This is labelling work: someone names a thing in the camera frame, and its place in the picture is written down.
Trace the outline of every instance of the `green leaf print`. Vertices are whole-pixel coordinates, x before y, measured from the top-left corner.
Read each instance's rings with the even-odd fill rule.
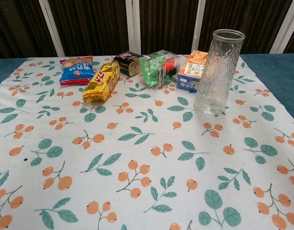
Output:
[[[35,159],[33,159],[31,161],[31,165],[36,166],[36,165],[39,165],[41,162],[42,162],[42,158],[41,157],[36,157]]]
[[[172,209],[167,205],[157,205],[154,206],[152,209],[158,212],[170,212]]]
[[[63,198],[61,199],[59,202],[57,202],[52,209],[56,209],[56,208],[59,208],[63,205],[65,205],[66,203],[68,203],[70,201],[70,197],[67,197],[67,198]]]
[[[193,156],[194,156],[193,153],[191,153],[191,152],[185,152],[185,153],[182,153],[182,154],[179,156],[178,160],[179,160],[179,161],[187,161],[187,160],[189,160],[189,159],[192,159]]]
[[[131,126],[131,129],[132,129],[134,132],[142,133],[141,129],[138,128],[138,127]]]
[[[3,176],[2,178],[0,179],[0,187],[4,184],[4,182],[7,180],[9,176],[9,171],[7,171]]]
[[[54,157],[60,156],[61,154],[62,154],[62,147],[60,147],[60,146],[53,146],[47,152],[47,157],[54,158]]]
[[[183,114],[183,121],[184,122],[190,121],[192,118],[193,118],[192,112],[186,112]]]
[[[1,124],[10,122],[13,119],[15,119],[17,116],[18,116],[18,114],[10,114],[1,121]]]
[[[248,147],[255,148],[258,146],[257,141],[254,140],[253,138],[245,138],[244,141]]]
[[[223,190],[223,189],[227,188],[228,185],[229,185],[229,182],[222,182],[219,184],[218,189]]]
[[[121,153],[115,153],[115,154],[111,155],[102,165],[103,166],[111,165],[111,164],[115,163],[119,159],[120,156],[121,156]]]
[[[188,100],[186,100],[186,99],[183,98],[183,97],[178,97],[178,98],[177,98],[177,101],[178,101],[181,105],[184,105],[184,106],[187,106],[187,105],[188,105]]]
[[[234,179],[233,183],[234,183],[235,189],[239,190],[239,182],[238,182],[238,180],[236,178]]]
[[[196,166],[199,171],[201,171],[205,166],[205,161],[203,157],[199,157],[196,159]]]
[[[230,173],[230,174],[237,174],[237,171],[234,170],[234,169],[230,169],[230,168],[223,168],[227,173]]]
[[[42,217],[43,223],[45,224],[45,226],[48,229],[54,229],[53,219],[52,219],[51,215],[47,211],[42,210],[41,217]]]
[[[11,113],[13,111],[15,111],[16,109],[15,108],[5,108],[5,109],[0,109],[0,113],[1,114],[7,114],[7,113]]]
[[[94,113],[86,114],[84,117],[84,121],[85,122],[92,122],[93,120],[95,120],[95,118],[96,118],[96,114],[94,114]]]
[[[195,150],[195,146],[190,141],[182,141],[182,145],[187,148],[188,150]]]
[[[98,156],[96,156],[89,164],[87,171],[91,170],[96,164],[99,163],[99,161],[101,160],[103,156],[103,153],[99,154]]]
[[[152,195],[153,199],[154,199],[155,201],[157,201],[157,198],[158,198],[158,192],[157,192],[156,188],[154,188],[153,186],[151,186],[151,195]]]
[[[107,170],[107,169],[97,169],[97,172],[101,176],[110,176],[110,175],[112,175],[112,172],[110,170]]]
[[[207,212],[200,212],[198,218],[199,223],[203,226],[206,226],[211,222],[211,217]]]
[[[262,156],[256,156],[255,159],[258,164],[265,164],[266,163],[265,158]]]
[[[38,144],[38,148],[40,148],[41,150],[45,150],[47,148],[49,148],[52,144],[52,140],[51,139],[43,139],[42,141],[39,142]]]
[[[273,115],[268,112],[263,112],[261,115],[267,121],[273,121],[275,119]]]
[[[169,108],[167,108],[168,110],[170,111],[182,111],[184,110],[185,108],[182,107],[182,106],[179,106],[179,105],[174,105],[174,106],[171,106]]]
[[[118,140],[130,140],[136,136],[137,136],[137,134],[135,134],[135,133],[128,133],[126,135],[119,137]]]
[[[58,211],[58,215],[62,220],[68,223],[75,223],[79,221],[74,215],[74,213],[67,209]]]
[[[270,145],[261,145],[261,151],[270,157],[276,156],[278,153],[277,150]]]
[[[204,194],[205,203],[212,209],[219,209],[223,205],[220,195],[214,190],[207,190]]]
[[[167,184],[166,184],[166,180],[165,180],[165,178],[161,178],[161,180],[160,180],[160,183],[161,183],[161,186],[163,187],[163,189],[166,189],[167,188]]]
[[[18,108],[22,108],[22,107],[25,105],[25,103],[26,103],[26,100],[24,100],[24,99],[19,99],[18,101],[16,101],[16,106],[17,106]]]
[[[238,211],[235,208],[232,207],[226,207],[223,210],[223,217],[224,220],[227,222],[227,224],[231,227],[235,227],[240,224],[242,221],[241,215],[238,213]]]

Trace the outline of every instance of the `blue snack bag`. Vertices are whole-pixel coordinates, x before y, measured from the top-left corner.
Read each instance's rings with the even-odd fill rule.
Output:
[[[88,84],[94,76],[93,56],[64,59],[59,61],[63,67],[60,85]]]

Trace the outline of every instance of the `snack bag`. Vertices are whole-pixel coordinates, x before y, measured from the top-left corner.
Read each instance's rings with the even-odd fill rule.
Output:
[[[93,78],[93,56],[78,57],[60,60],[63,74],[59,80],[60,85],[88,84]]]
[[[83,90],[85,102],[105,102],[120,77],[118,62],[105,63]]]

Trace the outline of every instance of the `table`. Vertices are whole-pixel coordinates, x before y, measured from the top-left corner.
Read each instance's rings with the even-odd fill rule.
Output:
[[[216,117],[142,76],[83,103],[59,59],[0,85],[0,228],[294,229],[294,120],[241,58]]]

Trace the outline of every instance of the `vase rim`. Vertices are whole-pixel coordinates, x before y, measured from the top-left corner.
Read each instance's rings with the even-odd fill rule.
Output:
[[[213,32],[213,37],[224,42],[242,42],[246,36],[237,30],[219,29]]]

